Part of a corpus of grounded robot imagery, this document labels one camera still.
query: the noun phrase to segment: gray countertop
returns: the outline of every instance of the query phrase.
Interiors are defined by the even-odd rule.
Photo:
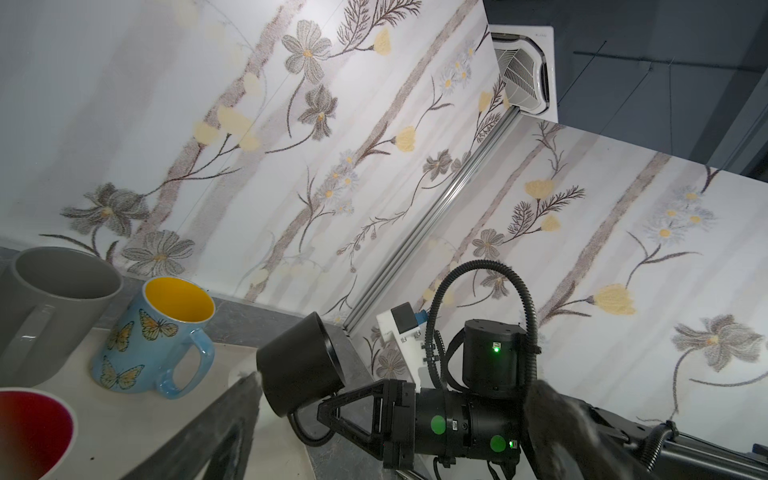
[[[0,247],[0,273],[5,269],[16,250]],[[123,290],[114,298],[104,315],[96,322],[96,327],[111,328],[125,311],[129,302],[139,291],[142,280],[125,277]],[[254,305],[237,303],[214,297],[216,313],[205,327],[208,336],[214,342],[261,347],[280,335],[301,319],[285,313],[266,310]],[[337,326],[328,325],[336,354],[341,362],[346,377],[346,392],[366,386],[373,381],[366,366],[357,356],[346,333]],[[370,426],[372,403],[357,403],[343,410],[343,415],[359,425]],[[300,412],[300,421],[310,434],[321,434],[326,430],[316,419],[315,405]],[[396,475],[391,470],[384,470],[382,463],[347,439],[335,435],[326,445],[308,448],[310,460],[317,480],[392,480]],[[418,465],[424,473],[423,465]]]

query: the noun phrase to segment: blue mug handle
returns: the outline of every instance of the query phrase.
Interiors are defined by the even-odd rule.
[[[190,333],[190,339],[200,350],[200,365],[197,367],[192,380],[182,389],[179,389],[174,383],[175,364],[160,374],[160,378],[157,380],[157,391],[167,399],[178,399],[191,392],[214,364],[214,343],[210,341],[203,329],[197,329]]]

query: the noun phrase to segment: floral wall panel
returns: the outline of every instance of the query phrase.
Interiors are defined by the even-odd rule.
[[[500,260],[531,291],[555,388],[748,451],[768,422],[766,207],[760,182],[523,118],[374,310],[428,309],[451,268]],[[525,324],[485,271],[439,315],[446,342],[467,319]],[[372,316],[353,338],[375,376],[407,376]]]
[[[30,11],[5,241],[339,321],[509,108],[478,0],[128,3]]]

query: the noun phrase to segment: orange butterfly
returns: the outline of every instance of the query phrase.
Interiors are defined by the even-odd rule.
[[[112,327],[112,331],[109,332],[107,337],[107,350],[112,350],[117,346],[119,352],[124,352],[128,348],[128,338],[131,336],[131,330],[134,328],[134,322],[128,322],[122,329],[118,330],[118,326]]]
[[[108,389],[111,389],[114,384],[117,383],[121,389],[128,390],[136,385],[136,378],[138,378],[139,373],[141,373],[141,370],[143,369],[143,365],[138,365],[132,369],[118,373],[105,356],[102,359],[101,378],[99,380],[101,381],[101,384]]]
[[[139,309],[139,320],[141,321],[141,334],[147,340],[157,340],[161,333],[165,336],[174,336],[179,331],[179,326],[175,323],[164,320],[158,322],[142,309]]]

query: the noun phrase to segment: blue mug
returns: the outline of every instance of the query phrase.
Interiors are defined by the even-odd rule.
[[[214,301],[192,282],[174,276],[147,280],[91,361],[91,376],[114,392],[156,389],[169,399],[188,394],[214,363],[214,344],[203,327],[215,311]],[[174,368],[192,345],[200,350],[200,366],[180,389]]]

